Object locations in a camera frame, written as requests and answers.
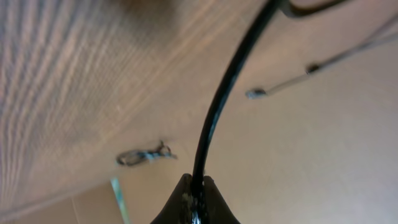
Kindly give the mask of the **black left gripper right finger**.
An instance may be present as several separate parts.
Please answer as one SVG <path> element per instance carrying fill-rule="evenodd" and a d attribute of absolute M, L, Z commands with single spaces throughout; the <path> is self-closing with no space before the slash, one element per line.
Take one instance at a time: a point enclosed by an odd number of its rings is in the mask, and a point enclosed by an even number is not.
<path fill-rule="evenodd" d="M 210 176 L 204 176 L 204 191 L 209 224 L 240 224 Z"/>

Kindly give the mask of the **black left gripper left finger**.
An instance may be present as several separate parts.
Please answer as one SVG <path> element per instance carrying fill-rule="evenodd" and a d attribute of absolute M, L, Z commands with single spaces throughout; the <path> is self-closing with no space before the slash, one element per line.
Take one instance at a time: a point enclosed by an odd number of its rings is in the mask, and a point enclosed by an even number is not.
<path fill-rule="evenodd" d="M 188 215 L 188 200 L 183 196 L 190 195 L 190 183 L 192 176 L 183 174 L 169 199 L 160 213 L 151 221 L 150 224 L 178 224 L 185 223 Z"/>

